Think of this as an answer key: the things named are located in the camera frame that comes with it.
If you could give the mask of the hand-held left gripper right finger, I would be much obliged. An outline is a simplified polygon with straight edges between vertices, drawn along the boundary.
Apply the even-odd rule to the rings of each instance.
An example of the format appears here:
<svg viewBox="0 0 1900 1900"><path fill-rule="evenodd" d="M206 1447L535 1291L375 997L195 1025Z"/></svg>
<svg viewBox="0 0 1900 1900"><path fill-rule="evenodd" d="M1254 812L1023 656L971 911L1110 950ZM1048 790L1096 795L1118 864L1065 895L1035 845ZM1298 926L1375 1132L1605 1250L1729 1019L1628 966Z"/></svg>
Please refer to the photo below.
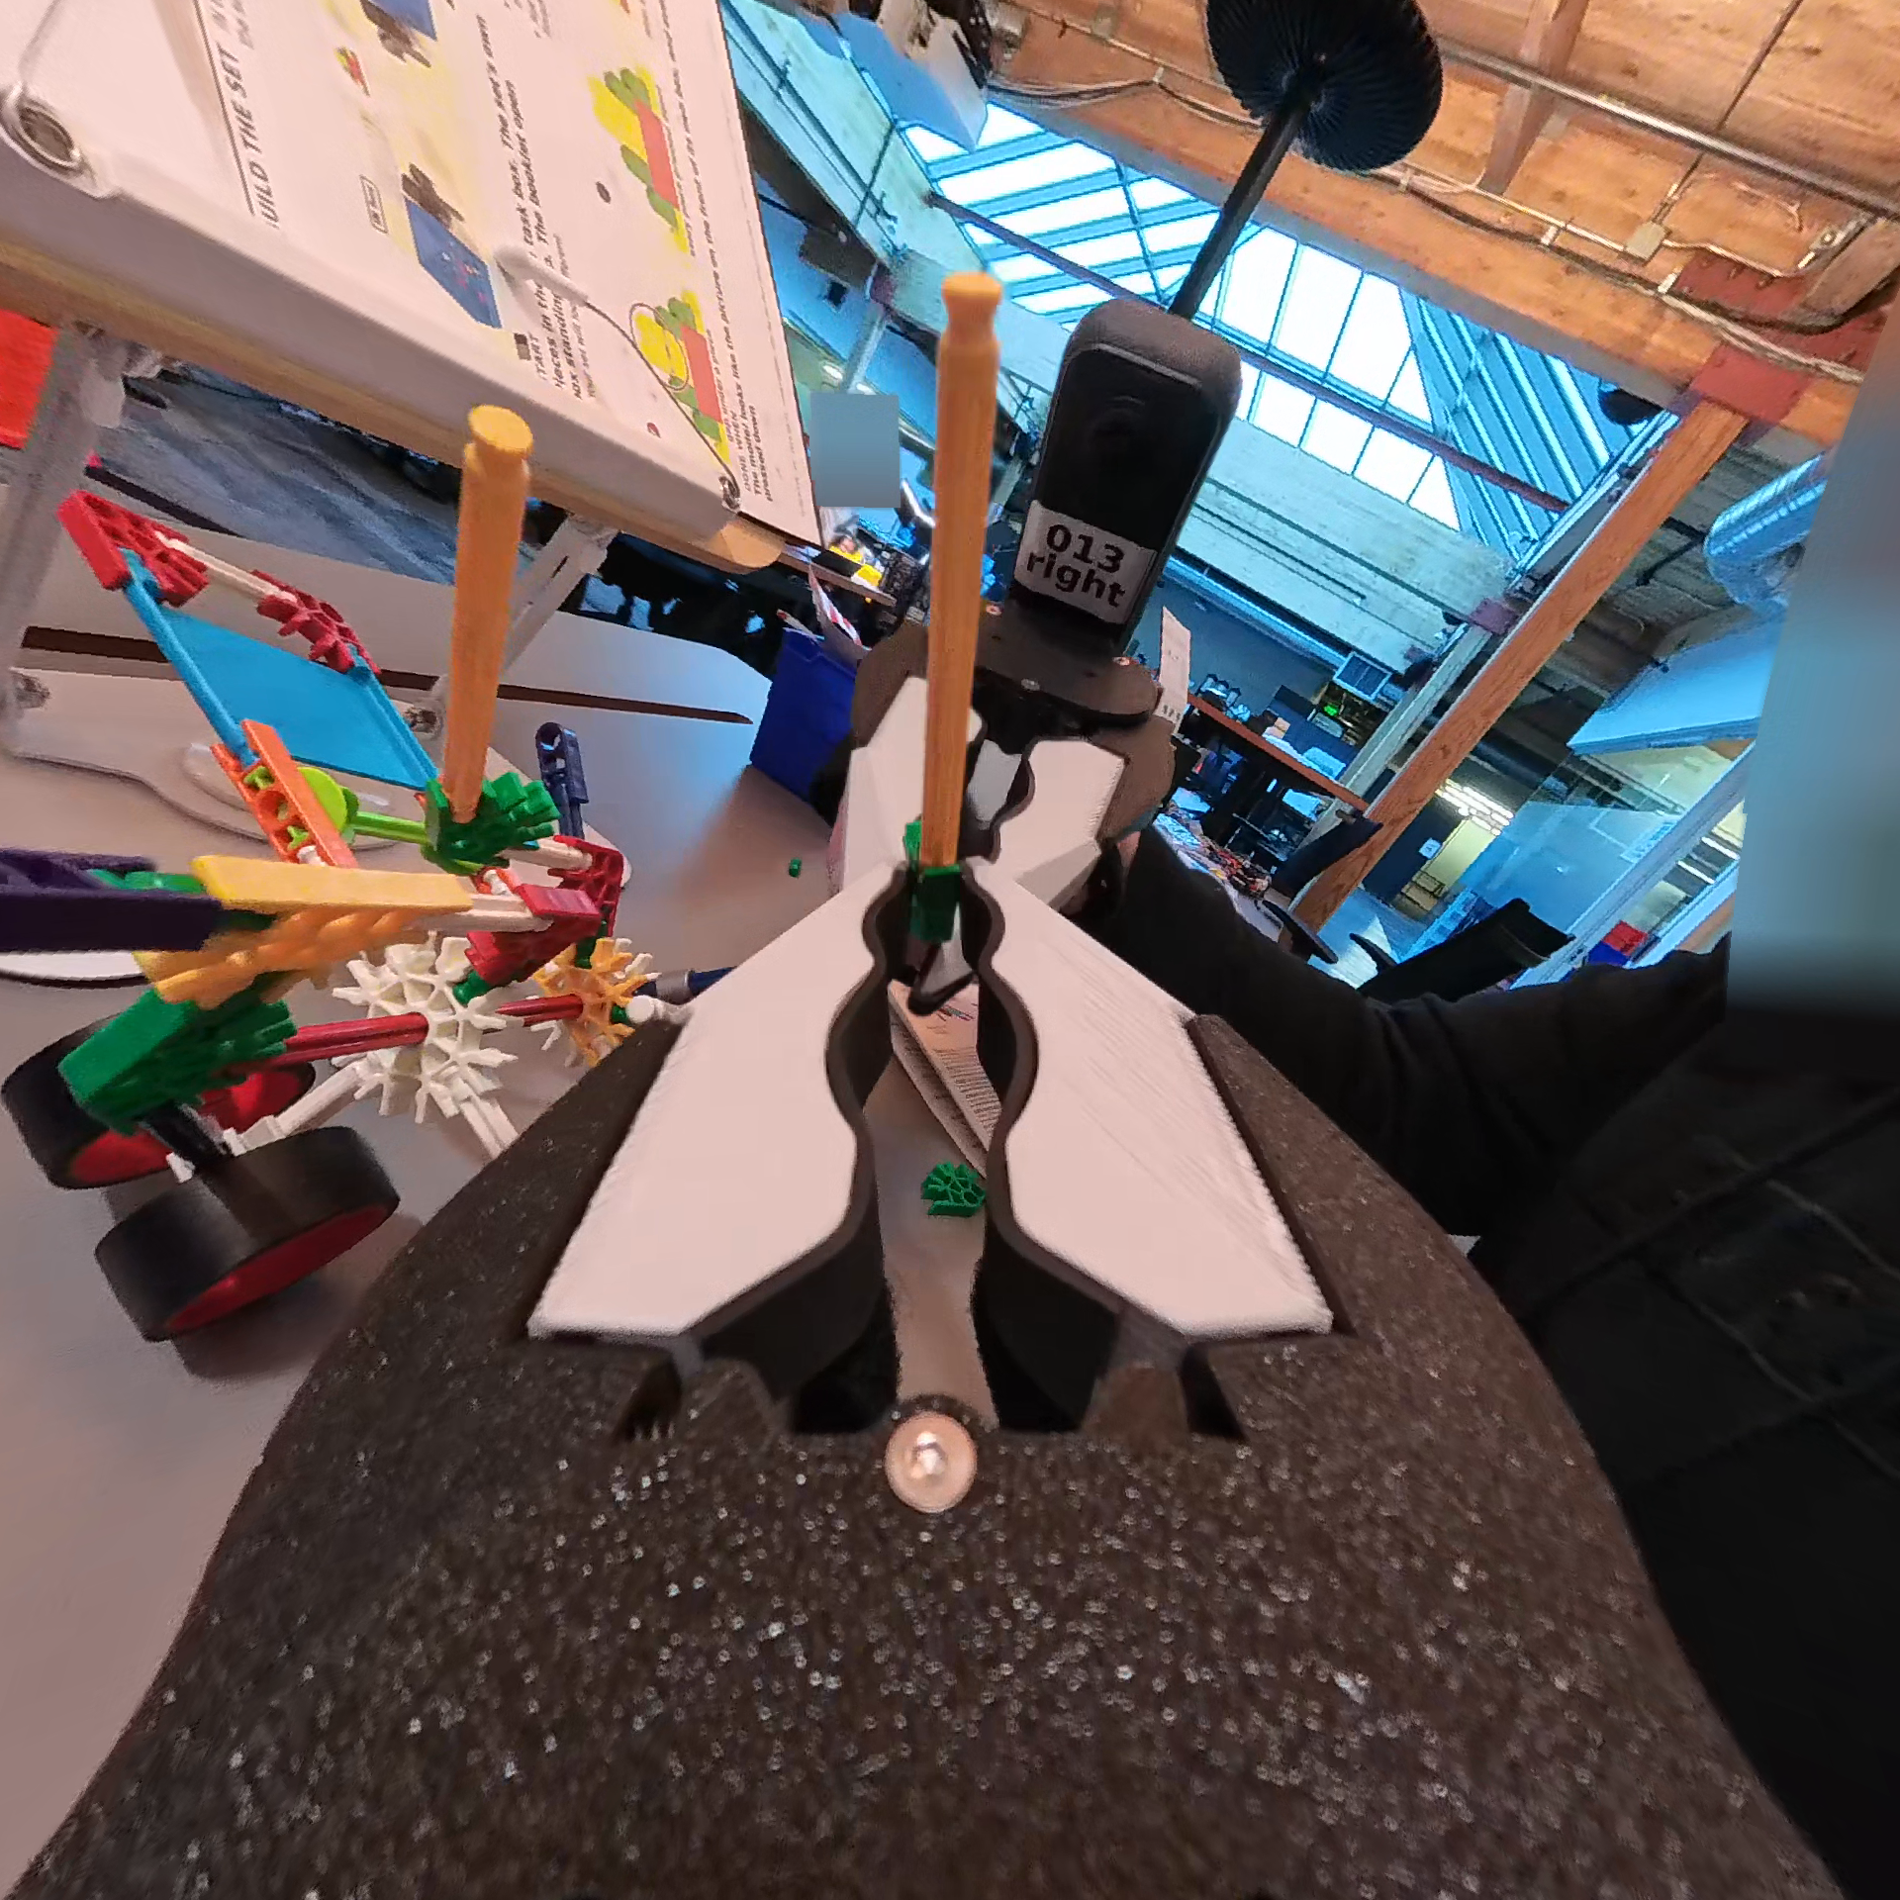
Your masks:
<svg viewBox="0 0 1900 1900"><path fill-rule="evenodd" d="M1150 1368L1188 1429L1235 1435L1212 1350L1325 1335L1335 1308L1193 1014L997 868L966 898L998 1103L971 1326L998 1420L1074 1432Z"/></svg>

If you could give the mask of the black pole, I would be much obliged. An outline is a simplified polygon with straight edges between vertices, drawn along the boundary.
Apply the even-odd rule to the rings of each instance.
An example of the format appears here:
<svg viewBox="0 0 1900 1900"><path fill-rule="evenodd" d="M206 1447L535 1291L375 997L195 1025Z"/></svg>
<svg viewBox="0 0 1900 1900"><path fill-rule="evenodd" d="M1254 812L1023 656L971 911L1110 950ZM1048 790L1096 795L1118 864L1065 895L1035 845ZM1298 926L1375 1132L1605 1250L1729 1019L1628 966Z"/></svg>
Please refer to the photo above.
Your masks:
<svg viewBox="0 0 1900 1900"><path fill-rule="evenodd" d="M1414 2L1209 2L1212 60L1262 132L1169 312L1195 318L1288 153L1362 176L1406 157L1441 100L1441 60Z"/></svg>

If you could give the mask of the person's right forearm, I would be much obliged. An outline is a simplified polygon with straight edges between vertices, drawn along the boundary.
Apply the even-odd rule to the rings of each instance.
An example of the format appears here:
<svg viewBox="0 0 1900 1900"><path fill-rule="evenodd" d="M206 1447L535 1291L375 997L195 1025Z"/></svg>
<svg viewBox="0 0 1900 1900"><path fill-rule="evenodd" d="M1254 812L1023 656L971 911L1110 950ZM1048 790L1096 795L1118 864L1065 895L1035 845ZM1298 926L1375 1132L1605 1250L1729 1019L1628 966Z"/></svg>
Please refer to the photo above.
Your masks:
<svg viewBox="0 0 1900 1900"><path fill-rule="evenodd" d="M1725 948L1379 1002L1267 943L1150 831L1118 845L1086 928L1192 1014L1222 1019L1456 1234L1547 1191L1724 1017Z"/></svg>

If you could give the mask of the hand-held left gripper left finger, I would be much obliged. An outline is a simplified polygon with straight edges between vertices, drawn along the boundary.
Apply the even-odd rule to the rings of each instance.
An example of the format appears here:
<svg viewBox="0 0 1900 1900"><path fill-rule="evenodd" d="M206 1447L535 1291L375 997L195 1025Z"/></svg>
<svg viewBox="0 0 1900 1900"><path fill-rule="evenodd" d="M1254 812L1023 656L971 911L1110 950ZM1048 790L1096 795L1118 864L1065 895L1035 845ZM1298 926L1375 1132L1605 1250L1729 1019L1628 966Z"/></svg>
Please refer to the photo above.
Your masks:
<svg viewBox="0 0 1900 1900"><path fill-rule="evenodd" d="M884 1312L864 1105L908 873L874 868L696 999L529 1318L749 1364L790 1410Z"/></svg>

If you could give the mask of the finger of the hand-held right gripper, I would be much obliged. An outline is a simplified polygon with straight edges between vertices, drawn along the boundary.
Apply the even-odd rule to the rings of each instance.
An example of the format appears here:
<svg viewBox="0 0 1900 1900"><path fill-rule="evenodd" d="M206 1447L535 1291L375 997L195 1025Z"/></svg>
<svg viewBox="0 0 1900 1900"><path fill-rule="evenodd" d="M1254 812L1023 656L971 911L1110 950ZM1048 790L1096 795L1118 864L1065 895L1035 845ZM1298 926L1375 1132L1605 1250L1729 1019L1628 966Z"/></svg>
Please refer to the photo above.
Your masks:
<svg viewBox="0 0 1900 1900"><path fill-rule="evenodd" d="M905 829L919 819L928 692L901 689L868 743L849 754L839 801L839 891L905 864Z"/></svg>
<svg viewBox="0 0 1900 1900"><path fill-rule="evenodd" d="M1005 754L976 749L971 814L989 822L990 850L971 858L971 888L1009 886L1045 904L1072 904L1100 860L1100 829L1121 782L1121 755L1090 740L1037 740Z"/></svg>

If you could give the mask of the blue plastic bin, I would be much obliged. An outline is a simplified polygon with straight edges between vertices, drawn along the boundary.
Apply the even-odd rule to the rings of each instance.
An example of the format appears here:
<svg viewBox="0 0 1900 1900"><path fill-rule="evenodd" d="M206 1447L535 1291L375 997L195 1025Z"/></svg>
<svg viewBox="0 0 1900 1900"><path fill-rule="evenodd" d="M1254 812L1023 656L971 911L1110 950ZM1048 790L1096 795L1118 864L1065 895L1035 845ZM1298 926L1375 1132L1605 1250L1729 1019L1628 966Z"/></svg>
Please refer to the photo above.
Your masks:
<svg viewBox="0 0 1900 1900"><path fill-rule="evenodd" d="M812 803L814 784L847 743L858 664L818 636L785 625L748 765Z"/></svg>

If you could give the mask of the yellow plastic rod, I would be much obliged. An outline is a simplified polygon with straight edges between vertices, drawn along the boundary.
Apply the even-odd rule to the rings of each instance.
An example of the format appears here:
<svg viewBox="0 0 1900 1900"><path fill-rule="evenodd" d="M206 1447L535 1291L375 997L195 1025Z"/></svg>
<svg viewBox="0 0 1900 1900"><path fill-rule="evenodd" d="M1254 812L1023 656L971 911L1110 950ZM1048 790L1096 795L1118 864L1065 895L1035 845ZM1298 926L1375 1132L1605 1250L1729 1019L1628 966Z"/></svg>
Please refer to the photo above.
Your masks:
<svg viewBox="0 0 1900 1900"><path fill-rule="evenodd" d="M944 328L936 349L935 528L928 605L928 733L923 860L958 861L968 721L981 605L1000 283L980 270L943 282Z"/></svg>
<svg viewBox="0 0 1900 1900"><path fill-rule="evenodd" d="M440 700L440 788L455 822L480 803L510 596L529 505L532 430L510 408L466 416L448 668Z"/></svg>

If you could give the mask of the colourful construction toy plane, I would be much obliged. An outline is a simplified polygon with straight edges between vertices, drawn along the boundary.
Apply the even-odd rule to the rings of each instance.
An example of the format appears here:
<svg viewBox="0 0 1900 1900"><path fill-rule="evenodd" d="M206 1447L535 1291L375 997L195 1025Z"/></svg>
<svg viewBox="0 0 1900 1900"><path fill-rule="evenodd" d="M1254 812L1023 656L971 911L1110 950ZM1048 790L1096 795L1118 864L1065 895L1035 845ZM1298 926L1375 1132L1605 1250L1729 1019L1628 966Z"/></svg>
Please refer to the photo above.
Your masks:
<svg viewBox="0 0 1900 1900"><path fill-rule="evenodd" d="M717 972L658 975L613 929L624 858L586 835L577 740L535 779L487 774L455 822L418 733L319 596L75 491L60 528L129 601L209 725L216 787L264 858L167 872L129 854L4 846L4 974L133 980L115 1014L23 1059L4 1107L65 1191L157 1174L98 1264L130 1321L177 1341L323 1269L398 1209L332 1121L462 1123L513 1141L494 1071L515 1027L601 1061Z"/></svg>

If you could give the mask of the printed instruction sheet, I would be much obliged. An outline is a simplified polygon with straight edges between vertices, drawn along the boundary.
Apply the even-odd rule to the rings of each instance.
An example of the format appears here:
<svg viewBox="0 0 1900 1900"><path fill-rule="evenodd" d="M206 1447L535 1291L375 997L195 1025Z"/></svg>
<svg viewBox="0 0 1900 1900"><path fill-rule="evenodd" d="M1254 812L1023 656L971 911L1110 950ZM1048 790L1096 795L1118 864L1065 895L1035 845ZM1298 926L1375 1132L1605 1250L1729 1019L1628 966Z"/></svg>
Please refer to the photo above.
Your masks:
<svg viewBox="0 0 1900 1900"><path fill-rule="evenodd" d="M192 4L242 205L488 377L537 469L711 535L818 525L719 4Z"/></svg>

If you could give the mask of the black office chair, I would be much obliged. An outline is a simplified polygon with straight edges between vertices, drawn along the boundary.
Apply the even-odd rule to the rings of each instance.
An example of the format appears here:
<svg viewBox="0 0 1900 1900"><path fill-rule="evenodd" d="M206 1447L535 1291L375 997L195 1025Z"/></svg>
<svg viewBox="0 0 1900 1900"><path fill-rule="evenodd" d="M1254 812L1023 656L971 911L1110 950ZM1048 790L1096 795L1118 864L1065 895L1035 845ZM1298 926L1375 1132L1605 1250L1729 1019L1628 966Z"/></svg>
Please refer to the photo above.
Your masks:
<svg viewBox="0 0 1900 1900"><path fill-rule="evenodd" d="M1361 931L1352 931L1351 941L1374 959L1374 975L1361 983L1361 994L1404 1002L1432 997L1458 1001L1509 983L1553 957L1571 935L1517 897L1406 959L1388 955Z"/></svg>
<svg viewBox="0 0 1900 1900"><path fill-rule="evenodd" d="M1313 928L1294 917L1294 901L1307 885L1348 860L1379 831L1382 825L1368 814L1348 814L1331 829L1313 831L1269 872L1262 906L1278 923L1274 938L1278 948L1301 960L1318 959L1328 966L1341 960L1338 953L1325 947Z"/></svg>

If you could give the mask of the wooden and white book stand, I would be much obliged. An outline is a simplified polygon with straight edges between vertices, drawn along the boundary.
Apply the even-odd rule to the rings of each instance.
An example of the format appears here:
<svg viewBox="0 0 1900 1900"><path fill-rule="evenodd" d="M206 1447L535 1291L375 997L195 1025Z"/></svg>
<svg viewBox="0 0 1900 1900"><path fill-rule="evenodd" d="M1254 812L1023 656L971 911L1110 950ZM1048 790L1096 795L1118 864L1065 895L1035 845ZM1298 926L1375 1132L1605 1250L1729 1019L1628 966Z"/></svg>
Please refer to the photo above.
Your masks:
<svg viewBox="0 0 1900 1900"><path fill-rule="evenodd" d="M4 525L4 666L32 613L60 487L83 473L100 401L147 347L420 456L455 464L464 420L498 404L488 377L365 317L239 201L192 4L4 4L4 304L62 328L40 438L18 477L34 492ZM532 494L728 572L791 544L732 515L711 535L616 505L537 469Z"/></svg>

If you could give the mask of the red tote bag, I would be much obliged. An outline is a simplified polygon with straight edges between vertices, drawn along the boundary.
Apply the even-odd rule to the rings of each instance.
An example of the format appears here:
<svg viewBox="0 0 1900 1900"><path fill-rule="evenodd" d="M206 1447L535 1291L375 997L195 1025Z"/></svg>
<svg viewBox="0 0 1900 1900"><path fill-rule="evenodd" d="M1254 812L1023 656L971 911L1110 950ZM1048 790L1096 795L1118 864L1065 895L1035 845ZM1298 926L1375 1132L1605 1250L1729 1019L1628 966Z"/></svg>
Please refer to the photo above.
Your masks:
<svg viewBox="0 0 1900 1900"><path fill-rule="evenodd" d="M58 330L9 309L0 312L0 437L18 450L26 442L44 381L52 369Z"/></svg>

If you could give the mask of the toy instruction booklet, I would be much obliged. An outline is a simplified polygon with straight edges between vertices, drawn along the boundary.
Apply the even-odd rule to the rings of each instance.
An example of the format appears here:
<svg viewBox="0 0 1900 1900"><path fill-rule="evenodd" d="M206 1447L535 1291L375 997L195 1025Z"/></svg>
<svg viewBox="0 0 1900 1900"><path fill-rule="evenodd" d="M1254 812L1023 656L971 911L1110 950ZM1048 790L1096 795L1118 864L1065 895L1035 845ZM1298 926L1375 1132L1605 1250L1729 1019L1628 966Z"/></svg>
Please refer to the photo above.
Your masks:
<svg viewBox="0 0 1900 1900"><path fill-rule="evenodd" d="M891 1048L968 1167L984 1177L1000 1101L977 1054L977 991L966 985L933 1014L908 1006L909 983L887 985Z"/></svg>

